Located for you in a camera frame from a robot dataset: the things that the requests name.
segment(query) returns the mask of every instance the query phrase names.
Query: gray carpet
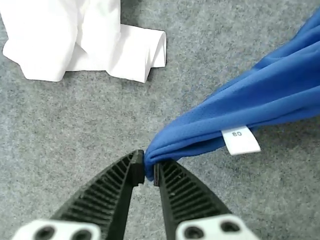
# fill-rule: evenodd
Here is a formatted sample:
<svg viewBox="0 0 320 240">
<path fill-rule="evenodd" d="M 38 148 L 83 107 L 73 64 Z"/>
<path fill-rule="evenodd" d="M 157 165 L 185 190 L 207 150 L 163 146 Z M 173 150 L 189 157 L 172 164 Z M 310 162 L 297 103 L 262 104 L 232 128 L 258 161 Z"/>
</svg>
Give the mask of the gray carpet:
<svg viewBox="0 0 320 240">
<path fill-rule="evenodd" d="M 49 217 L 112 161 L 288 41 L 319 0 L 122 0 L 122 23 L 165 30 L 167 66 L 146 84 L 105 72 L 26 80 L 0 56 L 0 238 Z M 0 24 L 0 45 L 7 35 Z M 268 126 L 261 153 L 183 159 L 261 239 L 320 236 L 320 117 Z M 128 240 L 164 240 L 161 199 L 134 190 Z"/>
</svg>

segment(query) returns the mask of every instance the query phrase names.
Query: white clothing tag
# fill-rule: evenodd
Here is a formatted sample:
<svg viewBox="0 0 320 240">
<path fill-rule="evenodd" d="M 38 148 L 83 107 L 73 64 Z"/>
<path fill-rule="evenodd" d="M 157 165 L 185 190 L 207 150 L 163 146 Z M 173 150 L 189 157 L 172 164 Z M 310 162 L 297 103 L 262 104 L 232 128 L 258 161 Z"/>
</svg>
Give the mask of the white clothing tag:
<svg viewBox="0 0 320 240">
<path fill-rule="evenodd" d="M 247 126 L 222 130 L 221 132 L 225 146 L 232 156 L 261 151 L 259 143 Z"/>
</svg>

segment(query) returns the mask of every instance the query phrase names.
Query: blue cloth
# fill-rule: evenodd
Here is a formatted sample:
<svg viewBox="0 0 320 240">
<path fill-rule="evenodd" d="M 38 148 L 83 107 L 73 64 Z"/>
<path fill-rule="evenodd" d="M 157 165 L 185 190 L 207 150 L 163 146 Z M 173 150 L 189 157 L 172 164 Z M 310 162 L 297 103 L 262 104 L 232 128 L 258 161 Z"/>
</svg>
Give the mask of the blue cloth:
<svg viewBox="0 0 320 240">
<path fill-rule="evenodd" d="M 296 36 L 160 131 L 145 152 L 153 165 L 214 151 L 221 130 L 294 122 L 320 115 L 320 8 Z"/>
</svg>

